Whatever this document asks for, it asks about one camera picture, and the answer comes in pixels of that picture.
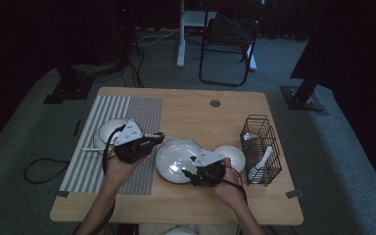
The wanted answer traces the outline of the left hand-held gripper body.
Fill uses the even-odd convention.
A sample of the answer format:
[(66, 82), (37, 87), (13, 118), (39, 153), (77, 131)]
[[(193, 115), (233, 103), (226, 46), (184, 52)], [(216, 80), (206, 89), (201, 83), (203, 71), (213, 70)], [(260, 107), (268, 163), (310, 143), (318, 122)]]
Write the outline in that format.
[(125, 163), (133, 164), (140, 160), (136, 154), (137, 142), (144, 134), (137, 122), (130, 120), (120, 131), (114, 141), (114, 151), (117, 157)]

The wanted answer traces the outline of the white plate black rim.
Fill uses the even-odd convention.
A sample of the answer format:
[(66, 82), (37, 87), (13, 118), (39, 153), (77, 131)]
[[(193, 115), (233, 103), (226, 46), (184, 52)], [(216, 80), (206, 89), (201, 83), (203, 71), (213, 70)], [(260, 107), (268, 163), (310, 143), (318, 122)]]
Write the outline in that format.
[(112, 119), (102, 124), (93, 136), (94, 148), (102, 153), (106, 145), (120, 146), (143, 137), (137, 122), (132, 119)]
[(166, 141), (156, 153), (156, 168), (159, 175), (176, 184), (185, 184), (190, 181), (184, 170), (191, 173), (197, 171), (192, 157), (198, 157), (202, 148), (190, 139), (170, 139)]

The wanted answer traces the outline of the white bowl black rim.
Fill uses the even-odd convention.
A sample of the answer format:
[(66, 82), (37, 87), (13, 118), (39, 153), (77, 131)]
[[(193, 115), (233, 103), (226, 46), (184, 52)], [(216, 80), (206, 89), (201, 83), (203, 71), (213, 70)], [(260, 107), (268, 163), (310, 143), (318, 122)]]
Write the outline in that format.
[(105, 122), (96, 132), (94, 136), (94, 143), (98, 144), (99, 146), (105, 145), (114, 130), (126, 124), (127, 120), (123, 118), (112, 119)]
[(231, 166), (238, 172), (242, 172), (246, 165), (244, 153), (236, 146), (223, 145), (214, 149), (216, 153), (222, 154), (231, 160)]

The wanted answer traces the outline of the black wire basket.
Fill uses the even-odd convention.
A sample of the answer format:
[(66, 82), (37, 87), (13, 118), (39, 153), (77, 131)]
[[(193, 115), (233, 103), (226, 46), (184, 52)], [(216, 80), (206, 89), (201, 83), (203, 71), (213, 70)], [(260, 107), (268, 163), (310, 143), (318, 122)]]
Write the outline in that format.
[[(259, 139), (245, 141), (243, 135), (246, 132), (257, 134)], [(240, 141), (241, 149), (246, 157), (245, 173), (248, 184), (252, 184), (249, 180), (250, 170), (261, 160), (268, 146), (273, 148), (273, 153), (263, 168), (263, 178), (259, 183), (267, 186), (282, 171), (278, 140), (268, 117), (248, 115), (240, 134)]]

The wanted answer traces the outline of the white ceramic spoon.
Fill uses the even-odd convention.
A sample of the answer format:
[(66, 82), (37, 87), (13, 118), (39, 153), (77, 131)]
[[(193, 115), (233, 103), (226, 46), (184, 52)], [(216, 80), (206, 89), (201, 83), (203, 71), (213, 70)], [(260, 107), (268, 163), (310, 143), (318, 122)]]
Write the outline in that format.
[(273, 153), (273, 148), (268, 146), (261, 160), (250, 170), (249, 180), (252, 184), (259, 184), (263, 178), (263, 168)]

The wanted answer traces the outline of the person's white shirt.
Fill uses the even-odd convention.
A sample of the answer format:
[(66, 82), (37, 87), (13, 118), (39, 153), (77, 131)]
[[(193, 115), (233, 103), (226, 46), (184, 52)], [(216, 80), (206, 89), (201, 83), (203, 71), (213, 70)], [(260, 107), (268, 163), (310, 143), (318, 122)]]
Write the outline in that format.
[(175, 227), (167, 231), (164, 235), (199, 235), (186, 227)]

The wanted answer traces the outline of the grey striped woven placemat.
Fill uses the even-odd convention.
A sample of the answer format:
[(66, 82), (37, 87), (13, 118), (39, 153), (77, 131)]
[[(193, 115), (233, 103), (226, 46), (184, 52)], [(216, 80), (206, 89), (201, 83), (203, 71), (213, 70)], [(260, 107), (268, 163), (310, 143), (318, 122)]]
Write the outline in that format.
[(96, 130), (112, 119), (133, 119), (144, 133), (159, 132), (162, 104), (161, 98), (98, 95), (84, 124), (60, 190), (98, 193), (104, 178), (103, 152), (81, 149), (94, 148), (93, 136)]

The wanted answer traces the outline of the black folding chair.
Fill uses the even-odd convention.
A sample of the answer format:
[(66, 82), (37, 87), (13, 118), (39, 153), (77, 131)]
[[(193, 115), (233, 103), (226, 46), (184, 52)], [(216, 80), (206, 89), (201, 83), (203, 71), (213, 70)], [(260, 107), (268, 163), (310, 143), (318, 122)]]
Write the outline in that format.
[(259, 23), (265, 15), (264, 0), (204, 0), (204, 10), (222, 13), (237, 19), (257, 20), (258, 26), (250, 39), (225, 40), (216, 38), (209, 26), (214, 17), (205, 14), (199, 63), (199, 79), (203, 83), (239, 87), (248, 78), (244, 45), (253, 42), (253, 55), (259, 33)]

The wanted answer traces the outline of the black flat stand base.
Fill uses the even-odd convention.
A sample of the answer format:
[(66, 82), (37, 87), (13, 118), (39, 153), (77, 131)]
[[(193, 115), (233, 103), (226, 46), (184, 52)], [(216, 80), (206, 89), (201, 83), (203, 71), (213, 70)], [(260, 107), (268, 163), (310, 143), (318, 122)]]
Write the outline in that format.
[(60, 80), (44, 104), (62, 104), (65, 100), (85, 100), (90, 92), (94, 75), (77, 72), (70, 65), (56, 67)]

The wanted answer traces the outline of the dark equipment rack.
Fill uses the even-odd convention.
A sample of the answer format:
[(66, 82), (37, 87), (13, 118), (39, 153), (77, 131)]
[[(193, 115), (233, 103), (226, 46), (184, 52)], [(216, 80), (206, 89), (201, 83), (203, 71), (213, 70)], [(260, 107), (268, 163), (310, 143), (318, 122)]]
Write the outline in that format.
[(133, 0), (80, 0), (98, 64), (129, 59), (135, 34)]

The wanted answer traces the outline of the black slanted stand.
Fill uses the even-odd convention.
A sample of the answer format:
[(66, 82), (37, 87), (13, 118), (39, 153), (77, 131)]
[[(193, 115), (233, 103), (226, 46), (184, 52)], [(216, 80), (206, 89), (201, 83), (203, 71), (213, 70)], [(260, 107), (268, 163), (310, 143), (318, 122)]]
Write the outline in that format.
[(291, 74), (292, 78), (301, 78), (303, 82), (300, 86), (283, 85), (281, 91), (290, 110), (311, 111), (320, 116), (327, 116), (326, 107), (319, 102), (314, 94), (315, 87), (322, 80), (326, 70), (326, 56), (321, 48), (318, 27), (323, 21), (330, 0), (320, 1), (322, 2), (319, 10), (320, 16), (314, 22), (314, 31)]

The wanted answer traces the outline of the dark bag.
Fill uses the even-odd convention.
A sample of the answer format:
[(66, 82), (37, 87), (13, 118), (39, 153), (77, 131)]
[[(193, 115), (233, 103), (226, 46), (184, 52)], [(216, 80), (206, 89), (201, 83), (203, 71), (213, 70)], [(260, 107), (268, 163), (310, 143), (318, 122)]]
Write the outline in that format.
[(250, 39), (258, 26), (257, 20), (237, 19), (217, 13), (209, 21), (211, 33), (218, 39), (240, 40)]

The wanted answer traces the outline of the dark curtain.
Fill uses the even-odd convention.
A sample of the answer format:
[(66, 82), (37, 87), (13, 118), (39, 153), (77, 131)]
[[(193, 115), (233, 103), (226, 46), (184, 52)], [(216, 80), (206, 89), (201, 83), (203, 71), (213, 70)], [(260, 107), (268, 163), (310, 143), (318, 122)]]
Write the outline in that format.
[(260, 34), (269, 38), (307, 39), (306, 11), (309, 0), (264, 0), (265, 15)]

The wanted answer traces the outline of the white desk frame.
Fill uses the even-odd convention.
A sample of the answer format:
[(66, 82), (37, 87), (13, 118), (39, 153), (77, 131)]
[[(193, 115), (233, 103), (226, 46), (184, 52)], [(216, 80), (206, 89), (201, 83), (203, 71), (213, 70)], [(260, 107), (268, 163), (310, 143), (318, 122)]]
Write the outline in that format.
[[(204, 27), (205, 26), (205, 14), (207, 14), (210, 18), (216, 16), (216, 12), (209, 11), (206, 13), (205, 10), (202, 9), (202, 4), (197, 7), (195, 10), (186, 10), (185, 9), (185, 1), (186, 0), (179, 0), (180, 1), (180, 9), (179, 9), (179, 44), (178, 44), (178, 51), (177, 51), (177, 59), (176, 65), (179, 68), (184, 67), (185, 63), (185, 37), (187, 36), (188, 32), (186, 31), (187, 27)], [(244, 45), (245, 54), (249, 56), (248, 61), (246, 64), (249, 66), (249, 71), (255, 71), (258, 68), (256, 63), (255, 57), (253, 55), (253, 42), (246, 41)]]

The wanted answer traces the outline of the round grey pedestal base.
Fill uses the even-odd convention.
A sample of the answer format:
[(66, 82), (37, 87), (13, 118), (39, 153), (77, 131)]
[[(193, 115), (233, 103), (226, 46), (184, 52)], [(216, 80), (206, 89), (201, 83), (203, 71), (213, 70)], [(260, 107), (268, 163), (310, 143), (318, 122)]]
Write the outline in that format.
[(114, 74), (120, 72), (124, 69), (126, 63), (123, 62), (110, 62), (102, 63), (101, 65), (72, 65), (71, 67), (80, 73), (90, 74), (90, 75), (103, 75), (103, 74)]

